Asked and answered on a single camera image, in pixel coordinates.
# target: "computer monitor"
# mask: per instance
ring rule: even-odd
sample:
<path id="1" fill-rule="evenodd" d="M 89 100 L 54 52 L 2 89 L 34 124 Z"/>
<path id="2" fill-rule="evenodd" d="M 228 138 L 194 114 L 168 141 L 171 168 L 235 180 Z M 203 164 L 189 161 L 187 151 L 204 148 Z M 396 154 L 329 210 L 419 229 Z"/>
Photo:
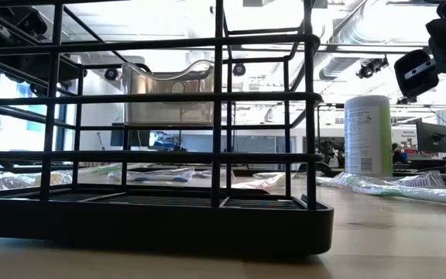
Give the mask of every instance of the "computer monitor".
<path id="1" fill-rule="evenodd" d="M 113 126 L 123 126 L 123 123 L 113 123 Z M 149 146 L 149 138 L 151 131 L 149 130 L 139 130 L 139 131 L 129 131 L 129 145 L 130 146 Z M 111 131 L 111 146 L 123 146 L 123 131 L 115 130 Z"/>
<path id="2" fill-rule="evenodd" d="M 446 153 L 446 126 L 416 122 L 417 149 Z"/>

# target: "disinfecting wipes canister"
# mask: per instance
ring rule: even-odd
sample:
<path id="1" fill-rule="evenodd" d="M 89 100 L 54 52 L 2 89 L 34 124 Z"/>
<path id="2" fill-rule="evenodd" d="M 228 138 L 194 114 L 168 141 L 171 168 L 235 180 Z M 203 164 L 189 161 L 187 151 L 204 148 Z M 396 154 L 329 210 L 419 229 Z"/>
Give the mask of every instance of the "disinfecting wipes canister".
<path id="1" fill-rule="evenodd" d="M 388 97 L 360 96 L 345 103 L 345 172 L 374 177 L 392 175 Z"/>

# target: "rack base tray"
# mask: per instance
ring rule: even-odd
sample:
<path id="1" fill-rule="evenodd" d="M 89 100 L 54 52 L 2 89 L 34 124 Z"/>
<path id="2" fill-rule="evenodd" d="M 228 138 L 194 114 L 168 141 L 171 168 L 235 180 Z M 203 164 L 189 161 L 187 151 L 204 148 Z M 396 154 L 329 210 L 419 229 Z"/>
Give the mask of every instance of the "rack base tray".
<path id="1" fill-rule="evenodd" d="M 319 254 L 330 249 L 333 208 L 306 197 L 285 199 L 263 191 L 221 190 L 211 207 L 208 188 L 79 184 L 0 191 L 0 237 L 101 243 L 140 249 L 225 253 L 263 251 Z"/>

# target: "wooden table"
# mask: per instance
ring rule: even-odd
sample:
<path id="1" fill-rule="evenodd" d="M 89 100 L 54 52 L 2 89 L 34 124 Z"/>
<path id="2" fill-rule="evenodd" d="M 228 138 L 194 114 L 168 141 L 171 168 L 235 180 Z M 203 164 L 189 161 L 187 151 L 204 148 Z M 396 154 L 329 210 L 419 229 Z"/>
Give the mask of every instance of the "wooden table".
<path id="1" fill-rule="evenodd" d="M 304 186 L 293 181 L 293 193 L 299 195 Z M 446 205 L 326 187 L 318 188 L 318 197 L 334 206 L 335 224 L 333 247 L 317 257 L 276 263 L 72 250 L 0 239 L 0 278 L 446 279 Z"/>

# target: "clear plastic wrap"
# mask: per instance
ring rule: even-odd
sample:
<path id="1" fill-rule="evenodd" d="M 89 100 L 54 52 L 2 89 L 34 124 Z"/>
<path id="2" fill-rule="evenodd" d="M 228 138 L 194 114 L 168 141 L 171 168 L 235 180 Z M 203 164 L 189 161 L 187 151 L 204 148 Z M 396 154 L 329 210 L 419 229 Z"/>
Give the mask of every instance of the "clear plastic wrap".
<path id="1" fill-rule="evenodd" d="M 0 172 L 0 191 L 40 186 L 41 174 L 13 174 Z M 51 172 L 51 186 L 71 183 L 71 171 Z"/>
<path id="2" fill-rule="evenodd" d="M 149 167 L 153 163 L 131 163 L 127 165 L 127 170 L 133 170 L 136 168 Z M 109 174 L 115 171 L 122 171 L 122 163 L 108 164 L 99 167 L 84 167 L 79 169 L 79 174 Z"/>
<path id="3" fill-rule="evenodd" d="M 285 173 L 276 173 L 274 177 L 260 179 L 257 181 L 248 181 L 233 184 L 236 189 L 260 189 L 265 191 L 274 191 L 285 187 Z"/>
<path id="4" fill-rule="evenodd" d="M 194 174 L 193 167 L 186 167 L 176 170 L 155 170 L 147 172 L 127 171 L 127 182 L 130 184 L 147 184 L 147 185 L 186 185 L 192 179 Z M 122 180 L 121 171 L 112 171 L 108 174 L 108 178 L 116 181 Z"/>
<path id="5" fill-rule="evenodd" d="M 317 186 L 335 186 L 332 177 L 316 177 Z"/>
<path id="6" fill-rule="evenodd" d="M 195 171 L 194 177 L 197 178 L 211 178 L 212 170 L 201 170 L 201 171 Z M 226 169 L 222 168 L 220 169 L 220 177 L 221 179 L 226 179 Z M 232 170 L 232 181 L 235 180 L 235 175 L 233 174 Z"/>
<path id="7" fill-rule="evenodd" d="M 409 177 L 403 177 L 392 181 L 401 186 L 419 187 L 419 188 L 444 188 L 445 182 L 441 175 L 436 172 L 429 172 Z"/>
<path id="8" fill-rule="evenodd" d="M 351 188 L 353 191 L 369 195 L 412 198 L 421 201 L 446 203 L 446 189 L 437 188 L 444 187 L 443 181 L 441 181 L 440 176 L 433 173 L 422 175 L 426 175 L 427 178 L 429 177 L 430 180 L 436 179 L 436 177 L 438 177 L 439 180 L 436 179 L 434 181 L 434 184 L 431 184 L 430 186 L 425 188 L 403 185 L 407 181 L 409 181 L 409 178 L 411 177 L 405 177 L 403 179 L 404 182 L 401 182 L 402 179 L 395 181 L 385 181 L 383 179 L 374 177 L 365 177 L 362 175 L 342 173 L 334 177 L 331 180 L 331 184 L 335 186 Z"/>
<path id="9" fill-rule="evenodd" d="M 275 177 L 276 175 L 279 174 L 285 174 L 284 172 L 269 172 L 269 173 L 257 173 L 257 174 L 253 174 L 252 177 L 254 178 L 258 178 L 258 179 L 267 179 L 267 178 L 271 178 L 271 177 Z M 294 178 L 304 178 L 307 176 L 307 173 L 302 172 L 295 172 L 292 173 L 291 177 L 292 179 Z M 322 177 L 324 176 L 324 173 L 322 171 L 316 171 L 316 177 Z"/>

